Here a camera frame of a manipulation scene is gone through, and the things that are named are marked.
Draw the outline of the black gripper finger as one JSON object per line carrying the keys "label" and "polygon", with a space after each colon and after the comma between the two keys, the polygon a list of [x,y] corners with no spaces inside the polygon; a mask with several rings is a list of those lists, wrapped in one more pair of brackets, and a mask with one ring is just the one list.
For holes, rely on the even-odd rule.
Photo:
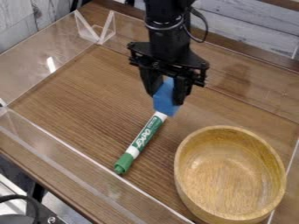
{"label": "black gripper finger", "polygon": [[186,97],[192,91],[192,80],[188,77],[178,76],[174,78],[172,103],[183,105]]}
{"label": "black gripper finger", "polygon": [[164,78],[156,69],[140,67],[140,78],[146,92],[154,96],[159,87],[164,84]]}

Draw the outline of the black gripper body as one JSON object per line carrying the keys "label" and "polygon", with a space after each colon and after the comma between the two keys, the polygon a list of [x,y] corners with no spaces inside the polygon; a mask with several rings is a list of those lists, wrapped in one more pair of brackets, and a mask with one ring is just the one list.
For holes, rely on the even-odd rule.
{"label": "black gripper body", "polygon": [[171,78],[188,77],[192,85],[202,88],[206,86],[207,71],[211,65],[191,49],[186,50],[176,59],[170,59],[167,55],[155,56],[148,42],[130,42],[127,49],[131,52],[130,64],[132,66],[156,69],[162,75]]}

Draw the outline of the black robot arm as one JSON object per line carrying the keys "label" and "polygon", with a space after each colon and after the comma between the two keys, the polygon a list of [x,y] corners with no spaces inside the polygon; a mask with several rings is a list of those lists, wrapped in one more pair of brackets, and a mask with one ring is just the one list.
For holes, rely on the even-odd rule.
{"label": "black robot arm", "polygon": [[140,71],[146,92],[154,96],[174,80],[171,102],[182,106],[192,86],[206,86],[210,62],[191,49],[191,41],[203,43],[210,27],[203,14],[192,7],[195,0],[144,0],[144,26],[148,42],[130,42],[130,64]]}

